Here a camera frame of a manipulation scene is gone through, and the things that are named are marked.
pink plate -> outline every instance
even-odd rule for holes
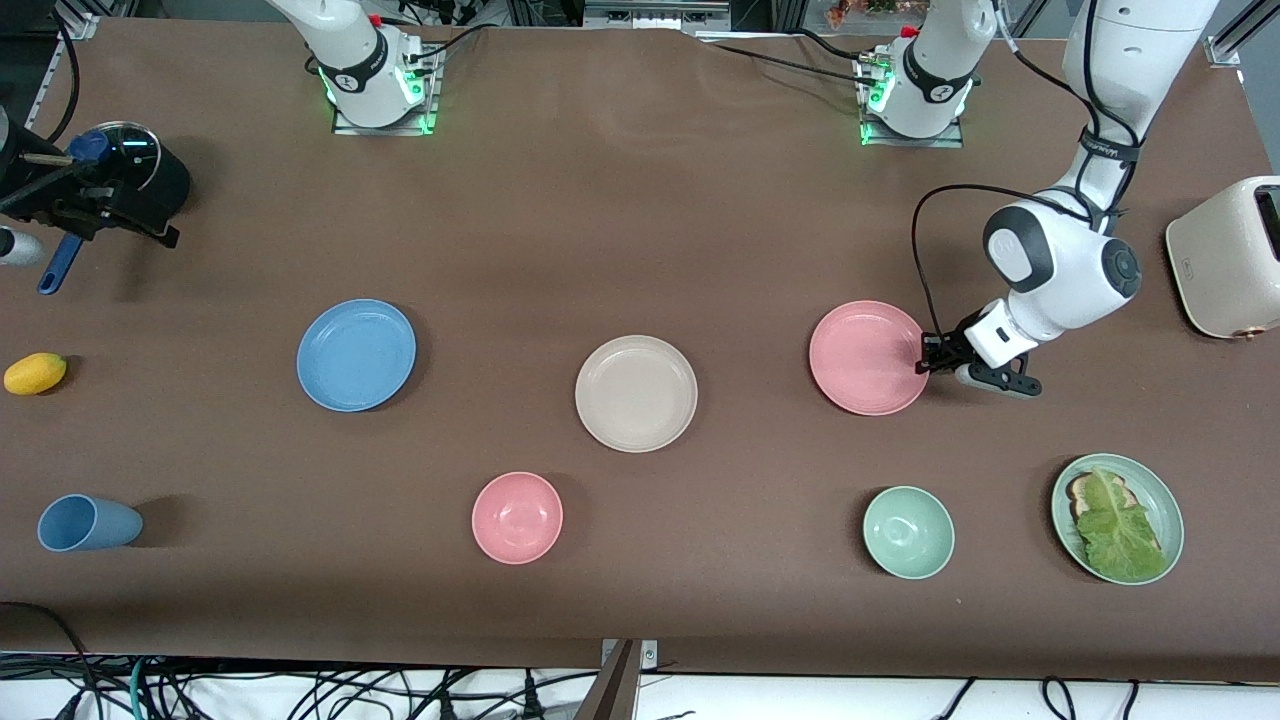
[[[915,401],[929,375],[916,374],[920,325],[883,302],[836,307],[809,341],[809,368],[832,402],[859,415],[888,415]]]
[[[532,473],[507,473],[489,480],[471,509],[471,533],[480,550],[507,565],[547,555],[563,521],[556,488]]]

blue plate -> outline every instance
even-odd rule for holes
[[[348,300],[311,323],[298,346],[298,382],[317,405],[356,413],[390,400],[417,356],[413,327],[381,300]]]

toaster slot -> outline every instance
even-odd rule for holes
[[[1253,200],[1258,204],[1262,227],[1266,228],[1267,240],[1271,241],[1271,254],[1280,260],[1280,184],[1258,187],[1253,191]]]

blue handle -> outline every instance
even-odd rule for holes
[[[67,270],[72,269],[72,263],[76,261],[76,254],[79,252],[81,245],[84,245],[84,241],[78,234],[67,233],[63,236],[54,256],[49,259],[45,274],[40,278],[40,286],[36,287],[40,295],[52,295],[63,287],[63,279],[67,277]]]

plate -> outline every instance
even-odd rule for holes
[[[1165,552],[1165,571],[1151,578],[1149,580],[1142,580],[1138,583],[1112,580],[1111,578],[1098,573],[1085,561],[1084,555],[1084,538],[1080,537],[1080,532],[1075,529],[1075,518],[1071,516],[1071,498],[1066,493],[1066,487],[1071,484],[1071,480],[1085,475],[1093,470],[1110,470],[1125,479],[1125,486],[1133,491],[1134,497],[1138,502],[1147,509],[1147,520],[1151,523],[1151,529],[1156,532],[1156,539],[1160,541],[1160,548]],[[1100,452],[1096,455],[1085,455],[1066,466],[1065,470],[1057,477],[1057,482],[1053,483],[1053,496],[1050,498],[1050,512],[1053,518],[1053,529],[1057,530],[1057,538],[1062,541],[1062,547],[1066,552],[1080,564],[1089,573],[1107,580],[1108,583],[1116,583],[1117,585],[1146,585],[1147,583],[1155,583],[1156,580],[1164,578],[1174,569],[1178,564],[1178,559],[1183,555],[1183,542],[1185,539],[1185,532],[1183,529],[1183,512],[1178,509],[1178,501],[1174,500],[1174,493],[1169,491],[1166,486],[1155,473],[1152,473],[1146,465],[1138,462],[1137,460],[1130,460],[1121,455],[1111,455],[1106,452]]]
[[[573,396],[591,437],[622,452],[649,452],[692,421],[698,379],[671,343],[634,334],[611,340],[586,359]]]
[[[524,565],[547,555],[563,523],[564,509],[556,488],[532,473],[507,473],[489,480],[471,509],[476,544],[506,565]]]
[[[408,318],[381,300],[348,300],[325,310],[298,345],[298,382],[338,413],[390,400],[408,379],[417,341]]]
[[[929,375],[915,372],[922,357],[920,325],[910,315],[874,300],[836,307],[809,340],[809,369],[823,395],[859,415],[888,415],[924,392]]]
[[[863,542],[888,573],[923,580],[947,566],[956,532],[942,501],[928,491],[899,486],[881,492],[867,506]]]

